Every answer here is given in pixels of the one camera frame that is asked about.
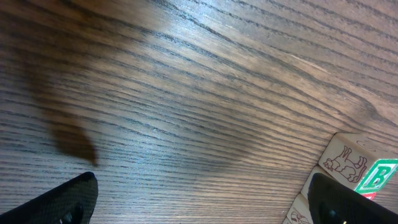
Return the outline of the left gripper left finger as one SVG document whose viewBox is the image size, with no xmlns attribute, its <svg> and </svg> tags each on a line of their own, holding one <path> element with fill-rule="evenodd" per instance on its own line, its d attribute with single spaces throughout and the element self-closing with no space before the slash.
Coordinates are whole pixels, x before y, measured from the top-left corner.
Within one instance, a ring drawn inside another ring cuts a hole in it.
<svg viewBox="0 0 398 224">
<path fill-rule="evenodd" d="M 1 214 L 1 223 L 89 224 L 98 198 L 98 181 L 85 172 Z"/>
</svg>

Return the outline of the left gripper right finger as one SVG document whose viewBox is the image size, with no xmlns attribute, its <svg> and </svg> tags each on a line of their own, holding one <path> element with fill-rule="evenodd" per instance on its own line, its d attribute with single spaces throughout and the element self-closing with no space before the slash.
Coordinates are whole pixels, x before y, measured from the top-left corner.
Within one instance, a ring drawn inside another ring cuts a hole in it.
<svg viewBox="0 0 398 224">
<path fill-rule="evenodd" d="M 316 173 L 308 190 L 314 224 L 397 224 L 397 214 L 341 183 Z"/>
</svg>

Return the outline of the yellow block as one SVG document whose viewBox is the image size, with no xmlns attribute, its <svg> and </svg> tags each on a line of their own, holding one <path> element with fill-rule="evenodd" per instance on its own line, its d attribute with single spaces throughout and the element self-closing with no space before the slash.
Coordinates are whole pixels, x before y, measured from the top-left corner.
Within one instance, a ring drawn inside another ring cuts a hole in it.
<svg viewBox="0 0 398 224">
<path fill-rule="evenodd" d="M 282 224 L 313 224 L 308 200 L 302 194 L 295 197 Z"/>
</svg>

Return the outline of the green letter B block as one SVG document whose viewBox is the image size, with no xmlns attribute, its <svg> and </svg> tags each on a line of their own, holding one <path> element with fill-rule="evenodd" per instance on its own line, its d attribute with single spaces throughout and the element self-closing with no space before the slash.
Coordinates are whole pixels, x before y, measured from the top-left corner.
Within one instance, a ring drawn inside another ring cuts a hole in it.
<svg viewBox="0 0 398 224">
<path fill-rule="evenodd" d="M 397 156 L 360 135 L 336 133 L 318 165 L 335 180 L 364 195 L 380 191 L 397 171 Z"/>
</svg>

